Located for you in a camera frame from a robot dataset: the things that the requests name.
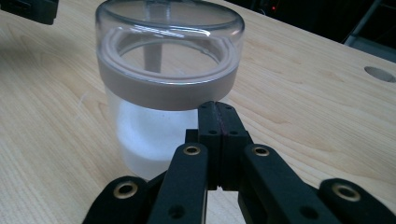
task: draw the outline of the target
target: wooden table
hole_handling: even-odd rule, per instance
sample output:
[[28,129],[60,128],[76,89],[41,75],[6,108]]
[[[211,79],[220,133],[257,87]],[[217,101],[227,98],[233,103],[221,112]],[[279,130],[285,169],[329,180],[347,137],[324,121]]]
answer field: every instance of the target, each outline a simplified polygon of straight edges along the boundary
[[[121,161],[95,57],[103,0],[60,1],[52,26],[0,12],[0,222],[80,223]],[[308,184],[351,180],[396,212],[396,64],[215,1],[246,21],[230,93],[256,143]],[[236,193],[208,196],[207,223],[242,223]]]

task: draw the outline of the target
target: white liquid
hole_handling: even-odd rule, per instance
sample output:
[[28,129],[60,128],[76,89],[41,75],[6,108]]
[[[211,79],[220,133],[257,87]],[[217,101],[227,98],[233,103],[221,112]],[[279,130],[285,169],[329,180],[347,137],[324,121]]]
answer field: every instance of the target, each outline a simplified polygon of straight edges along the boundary
[[116,115],[122,157],[136,175],[152,179],[168,169],[186,129],[197,129],[197,110],[161,111],[120,100]]

